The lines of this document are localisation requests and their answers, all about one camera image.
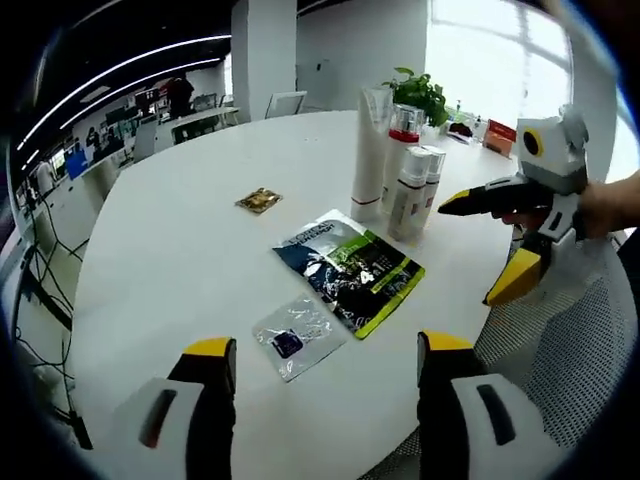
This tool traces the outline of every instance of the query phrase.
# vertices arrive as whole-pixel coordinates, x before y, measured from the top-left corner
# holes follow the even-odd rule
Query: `ceiling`
[[[19,93],[0,106],[1,130],[10,131],[17,145],[60,100],[114,65],[177,42],[230,34],[236,1],[180,0],[160,8],[162,3],[157,0],[61,0],[39,3],[35,15],[33,3],[17,2],[15,18],[21,25],[17,38],[12,33],[16,29],[3,29],[0,38],[4,45],[14,45],[6,91]],[[298,11],[304,15],[344,1],[348,0],[298,0]],[[13,150],[14,172],[35,148],[60,141],[64,132],[59,126],[87,106],[80,99],[96,88],[114,90],[179,65],[224,59],[230,49],[229,39],[196,43],[152,55],[105,76],[52,114],[21,151]]]

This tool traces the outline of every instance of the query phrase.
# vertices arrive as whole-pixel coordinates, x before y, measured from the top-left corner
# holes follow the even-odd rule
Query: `green plant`
[[[393,103],[403,103],[424,110],[431,127],[438,127],[447,121],[449,115],[444,109],[446,99],[442,95],[442,87],[429,83],[431,75],[423,73],[416,77],[413,70],[404,67],[394,70],[409,77],[402,82],[394,78],[383,83],[393,89]]]

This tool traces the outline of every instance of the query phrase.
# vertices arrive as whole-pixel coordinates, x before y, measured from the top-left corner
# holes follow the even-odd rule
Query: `office chair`
[[[297,115],[304,103],[307,92],[285,92],[274,93],[269,100],[266,118],[285,117],[287,115]]]

